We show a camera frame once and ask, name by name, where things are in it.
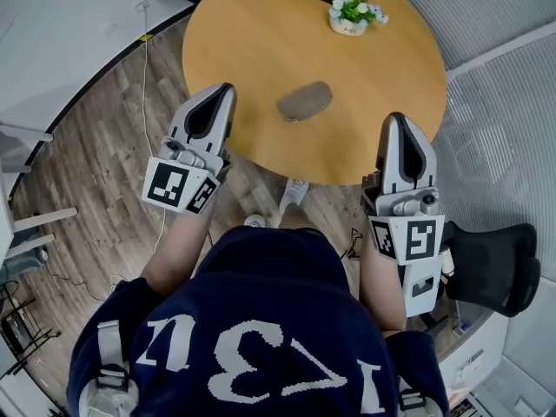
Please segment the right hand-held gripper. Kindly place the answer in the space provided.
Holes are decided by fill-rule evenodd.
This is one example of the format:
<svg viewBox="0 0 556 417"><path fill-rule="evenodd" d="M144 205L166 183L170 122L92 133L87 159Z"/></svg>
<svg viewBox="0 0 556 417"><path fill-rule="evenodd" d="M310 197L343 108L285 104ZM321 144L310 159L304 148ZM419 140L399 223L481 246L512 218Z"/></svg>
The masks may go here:
<svg viewBox="0 0 556 417"><path fill-rule="evenodd" d="M398 266L408 317L431 312L437 301L445 216L434 186L436 163L423 131L393 112L382 124L376 160L380 173L362 178L361 205L374 246Z"/></svg>

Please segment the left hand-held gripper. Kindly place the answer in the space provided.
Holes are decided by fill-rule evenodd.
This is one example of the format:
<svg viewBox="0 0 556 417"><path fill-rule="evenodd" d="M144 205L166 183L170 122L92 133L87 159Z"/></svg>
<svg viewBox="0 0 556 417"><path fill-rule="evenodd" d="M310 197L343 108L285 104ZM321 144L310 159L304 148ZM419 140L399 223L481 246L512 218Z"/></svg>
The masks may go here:
<svg viewBox="0 0 556 417"><path fill-rule="evenodd" d="M203 212L231 165L222 149L236 100L232 84L217 84L191 96L175 112L170 137L164 138L159 154L149 158L144 202L177 214Z"/></svg>

